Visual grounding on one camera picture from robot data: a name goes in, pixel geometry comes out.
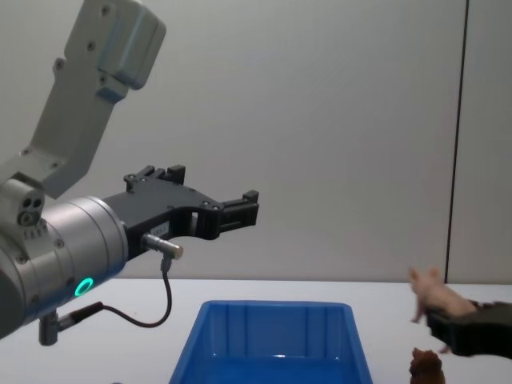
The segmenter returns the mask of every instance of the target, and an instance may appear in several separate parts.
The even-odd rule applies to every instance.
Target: green led ring
[[[82,296],[85,292],[89,291],[94,284],[94,280],[92,278],[84,278],[80,284],[78,284],[77,289],[74,290],[74,295],[76,297]]]

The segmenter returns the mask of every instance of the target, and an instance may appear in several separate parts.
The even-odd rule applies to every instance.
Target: white wall
[[[187,166],[219,200],[261,192],[254,228],[177,239],[174,275],[401,280],[444,266],[464,0],[153,0],[150,80],[116,107],[65,198]],[[0,161],[29,140],[80,1],[0,2]],[[123,276],[157,277],[159,257]]]
[[[451,282],[512,283],[512,2],[470,3]]]

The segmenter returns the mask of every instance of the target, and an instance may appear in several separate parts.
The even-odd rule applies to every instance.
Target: silver cylinder
[[[98,286],[126,264],[123,225],[103,201],[79,198],[43,211],[42,217],[25,232],[24,246],[0,236],[0,292],[10,295],[0,300],[0,338]]]

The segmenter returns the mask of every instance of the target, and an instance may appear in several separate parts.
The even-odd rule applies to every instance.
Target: blue plastic bin
[[[352,309],[205,302],[170,384],[371,384]]]

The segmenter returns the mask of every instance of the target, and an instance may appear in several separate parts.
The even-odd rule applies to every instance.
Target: table surface
[[[0,341],[0,382],[166,384],[201,304],[208,300],[344,302],[352,306],[366,360],[376,384],[408,383],[411,351],[442,344],[424,325],[410,322],[414,295],[407,284],[363,282],[268,282],[172,280],[174,307],[161,327],[147,330],[102,312],[59,335],[55,346],[38,344],[29,324]],[[477,301],[512,301],[512,286],[452,286]],[[152,322],[162,316],[162,281],[107,282],[59,310],[65,314],[98,300]],[[496,357],[442,357],[448,384],[503,382],[512,361]]]

